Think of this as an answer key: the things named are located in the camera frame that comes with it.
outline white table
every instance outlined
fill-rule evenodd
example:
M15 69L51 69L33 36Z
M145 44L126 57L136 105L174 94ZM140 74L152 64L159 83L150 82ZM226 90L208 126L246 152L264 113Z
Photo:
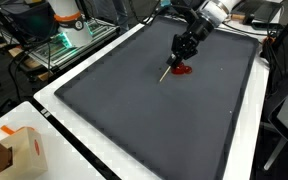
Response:
M28 102L0 118L0 127L33 127L42 136L48 171L36 180L105 180L104 177ZM8 135L0 130L0 140Z
M253 29L231 22L230 25L254 32ZM160 179L133 157L128 155L111 140L90 125L81 116L72 111L61 102L54 92L74 76L100 59L114 47L141 29L143 25L137 25L129 32L89 57L81 64L61 76L59 79L39 91L34 98L42 104L56 119L69 129L81 142L83 142L97 157L99 157L120 178L129 180ZM268 68L266 61L255 57L249 81L246 87L245 97L237 121L236 131L233 137L228 163L224 174L225 180L246 180L250 177L253 156L263 101L268 80Z

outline floor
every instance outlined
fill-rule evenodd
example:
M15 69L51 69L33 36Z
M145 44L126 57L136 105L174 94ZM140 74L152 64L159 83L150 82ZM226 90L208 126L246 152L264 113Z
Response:
M137 11L138 16L146 16L149 15L152 11L152 7L156 3L156 0L133 0L135 10ZM127 5L127 9L129 12L129 24L133 27L137 21L135 20L132 13L130 13L129 5ZM286 24L288 22L288 0L285 1L284 14L281 18L281 23ZM0 82L2 83L2 87L0 88L0 105L5 102L7 99L16 100L16 93L14 85L10 79L10 76L7 72L7 66L10 62L11 58L6 55L0 54ZM43 82L28 82L27 78L22 74L18 73L18 82L23 89L21 91L21 95L27 95L26 100L31 100L32 96L39 89L43 88L46 83ZM264 172L262 167L265 164L265 161L270 156L270 153L274 150L278 140L281 137L272 132L260 130L256 153L254 156L253 162L253 171L251 175L251 180L288 180L288 144L282 150L279 155L277 161L273 164L272 168L268 172Z

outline green light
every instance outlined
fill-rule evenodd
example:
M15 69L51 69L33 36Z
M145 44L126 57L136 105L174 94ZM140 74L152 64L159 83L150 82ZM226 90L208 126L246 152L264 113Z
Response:
M87 27L87 29L88 29L88 32L90 32L90 35L93 36L94 33L91 31L90 27L87 26L87 25L86 25L86 27Z
M71 47L73 47L72 43L71 43L70 40L67 38L67 36L66 36L66 34L65 34L64 32L61 33L59 36L60 36L60 38L62 39L62 42L63 42L63 44L64 44L64 46L65 46L66 48L71 48Z

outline metal frame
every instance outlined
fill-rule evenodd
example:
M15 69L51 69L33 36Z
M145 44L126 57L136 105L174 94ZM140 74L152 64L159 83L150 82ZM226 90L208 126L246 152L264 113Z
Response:
M94 39L92 40L91 43L80 48L67 49L63 47L51 55L50 70L52 72L56 72L58 70L64 69L68 65L78 60L81 56L89 53L90 51L104 44L105 41L117 35L117 31L119 27L113 24L107 23L105 21L101 21L98 19L96 19L95 21L93 19L88 22L88 25L91 26L97 23L99 23L100 26L96 28L95 30L93 30ZM3 31L3 35L5 38L5 41L7 43L10 43L10 39L11 39L10 34ZM12 39L12 42L18 43L18 41L14 38ZM44 44L40 46L39 48L34 50L32 53L30 53L29 56L47 68L48 67L48 44Z

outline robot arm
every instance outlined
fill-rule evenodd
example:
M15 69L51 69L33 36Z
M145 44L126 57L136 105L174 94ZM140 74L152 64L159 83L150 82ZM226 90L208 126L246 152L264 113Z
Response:
M240 0L172 0L174 9L185 16L189 24L186 32L175 35L173 38L173 54L167 60L167 64L176 68L182 60L187 60L197 54L196 47L200 41L217 28L231 12L232 8ZM190 10L176 7L185 6Z

